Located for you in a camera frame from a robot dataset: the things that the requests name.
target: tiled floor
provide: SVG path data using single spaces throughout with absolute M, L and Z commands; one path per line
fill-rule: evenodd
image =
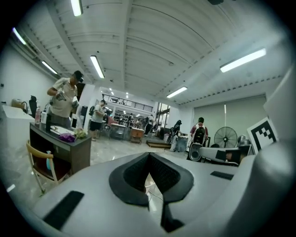
M 9 192 L 10 196 L 17 202 L 32 208 L 41 196 L 36 179 L 32 174 L 28 153 L 25 146 L 18 150 L 11 150 L 2 143 L 0 174 L 5 188 L 15 185 L 15 188 Z M 120 141 L 106 137 L 101 137 L 96 142 L 92 142 L 91 147 L 91 165 L 107 162 L 109 160 L 118 159 L 123 156 L 132 155 L 142 152 L 159 152 L 167 159 L 170 156 L 186 158 L 185 153 L 174 153 L 169 150 L 150 148 L 146 145 L 146 138 L 142 144 L 130 143 L 129 141 Z M 40 179 L 43 187 L 49 192 L 55 185 Z M 155 216 L 155 220 L 160 222 L 162 209 L 162 195 L 157 186 L 153 184 L 153 180 L 149 175 L 146 181 L 148 196 L 150 199 L 150 212 Z

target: ceiling light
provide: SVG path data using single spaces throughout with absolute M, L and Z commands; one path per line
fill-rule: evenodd
M 98 59 L 97 59 L 97 57 L 95 55 L 91 55 L 91 61 L 92 61 L 93 65 L 94 65 L 99 77 L 100 78 L 105 78 L 104 74 L 103 74 L 103 72 L 101 70 L 101 67 L 99 65 Z
M 187 90 L 187 87 L 182 87 L 181 89 L 179 89 L 179 90 L 177 90 L 177 91 L 175 91 L 175 92 L 169 94 L 169 95 L 167 96 L 167 98 L 172 98 L 173 96 L 175 96 L 175 95 L 177 95 L 177 94 L 179 94 L 179 93 L 181 93 L 181 92 L 183 92 L 183 91 L 185 91 L 185 90 Z
M 259 51 L 255 52 L 255 53 L 244 56 L 244 57 L 242 57 L 242 58 L 240 58 L 240 59 L 238 59 L 238 60 L 236 60 L 234 62 L 231 62 L 231 63 L 228 63 L 228 64 L 226 64 L 224 66 L 221 66 L 220 70 L 222 72 L 227 72 L 227 71 L 229 71 L 231 69 L 234 69 L 234 68 L 236 68 L 236 67 L 238 67 L 240 65 L 243 65 L 243 64 L 245 64 L 247 62 L 250 62 L 250 61 L 252 61 L 254 59 L 260 58 L 260 57 L 262 57 L 264 55 L 266 55 L 266 49 L 259 50 Z
M 17 32 L 17 30 L 15 28 L 12 29 L 13 33 L 16 35 L 16 37 L 23 43 L 26 44 L 26 42 L 24 41 L 24 39 L 19 35 L 19 33 Z
M 57 72 L 56 71 L 54 71 L 45 61 L 42 61 L 42 63 L 43 63 L 43 65 L 45 66 L 45 67 L 47 67 L 50 71 L 52 71 L 54 74 L 57 74 Z
M 71 0 L 74 16 L 78 17 L 83 13 L 81 0 Z

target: black fan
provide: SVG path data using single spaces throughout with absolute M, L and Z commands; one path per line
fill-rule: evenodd
M 214 142 L 221 148 L 233 148 L 237 143 L 236 132 L 230 127 L 222 127 L 216 132 Z

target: railing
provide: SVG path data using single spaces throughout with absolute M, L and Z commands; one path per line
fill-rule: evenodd
M 102 95 L 103 95 L 103 99 L 106 102 L 113 102 L 113 103 L 117 103 L 119 105 L 128 106 L 128 107 L 132 107 L 132 108 L 136 108 L 136 109 L 142 109 L 142 110 L 149 111 L 149 112 L 152 112 L 152 110 L 153 110 L 152 106 L 147 106 L 147 105 L 133 102 L 130 100 L 125 100 L 125 99 L 115 97 L 112 95 L 107 95 L 107 94 L 102 94 Z

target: red shirt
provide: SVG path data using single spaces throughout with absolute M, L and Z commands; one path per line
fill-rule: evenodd
M 203 127 L 203 123 L 198 123 L 198 126 L 201 128 Z M 196 130 L 196 125 L 194 125 L 191 130 L 190 130 L 190 133 L 193 134 Z M 204 127 L 204 130 L 205 130 L 205 139 L 207 140 L 208 139 L 208 129 L 207 127 Z

